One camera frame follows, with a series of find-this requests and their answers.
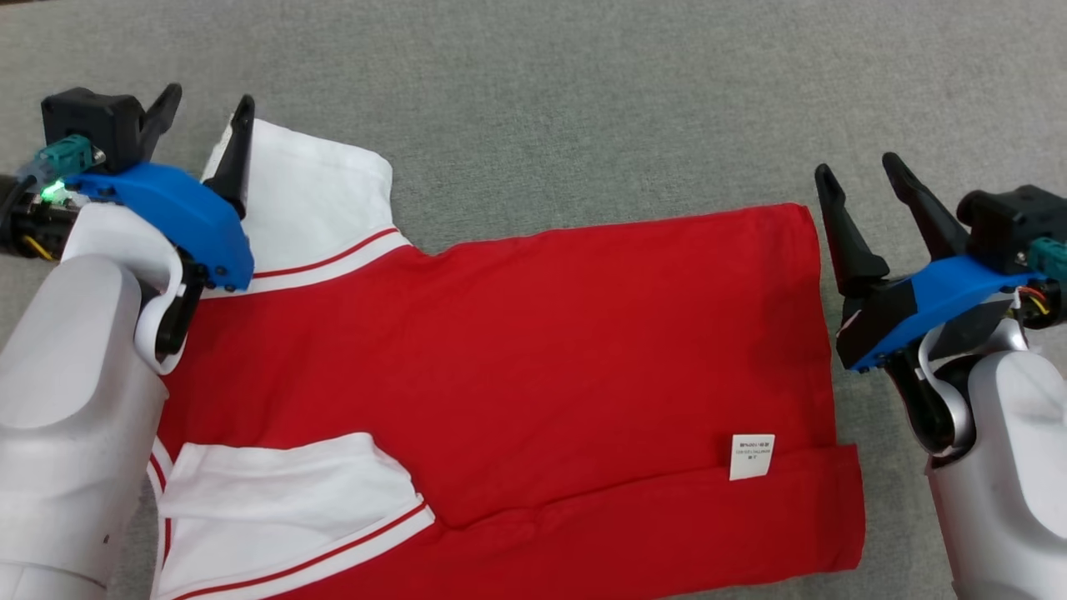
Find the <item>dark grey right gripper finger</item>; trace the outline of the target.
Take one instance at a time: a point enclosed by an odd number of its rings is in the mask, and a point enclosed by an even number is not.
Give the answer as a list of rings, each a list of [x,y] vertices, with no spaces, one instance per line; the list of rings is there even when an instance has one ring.
[[[865,298],[883,283],[890,267],[880,255],[870,251],[846,208],[846,194],[831,168],[818,165],[814,180],[837,288],[843,297]]]
[[[893,193],[910,210],[930,260],[965,255],[969,234],[944,204],[920,181],[895,152],[883,153],[883,170]]]

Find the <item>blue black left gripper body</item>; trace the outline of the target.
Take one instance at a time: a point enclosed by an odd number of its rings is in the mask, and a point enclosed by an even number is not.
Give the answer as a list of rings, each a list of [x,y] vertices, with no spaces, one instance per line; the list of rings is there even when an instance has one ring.
[[[90,202],[68,233],[63,260],[107,256],[172,288],[186,256],[206,288],[233,293],[250,285],[254,258],[240,217],[181,168],[138,163],[65,183]]]

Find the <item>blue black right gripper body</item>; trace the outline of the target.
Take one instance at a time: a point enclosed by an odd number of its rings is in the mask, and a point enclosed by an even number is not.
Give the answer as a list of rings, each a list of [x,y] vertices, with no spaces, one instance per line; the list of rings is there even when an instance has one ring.
[[[876,368],[888,356],[999,290],[1020,288],[1032,280],[1044,280],[1044,274],[1029,270],[1003,274],[971,256],[931,262],[859,302],[839,327],[839,360],[849,372]]]

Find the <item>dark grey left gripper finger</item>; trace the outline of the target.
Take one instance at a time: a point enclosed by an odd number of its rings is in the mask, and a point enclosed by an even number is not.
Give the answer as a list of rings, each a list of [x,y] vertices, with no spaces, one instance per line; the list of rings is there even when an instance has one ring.
[[[241,97],[203,168],[203,186],[228,202],[240,220],[246,215],[255,107],[250,94]]]
[[[145,111],[138,130],[138,159],[150,161],[160,137],[173,125],[182,97],[182,85],[170,83]]]

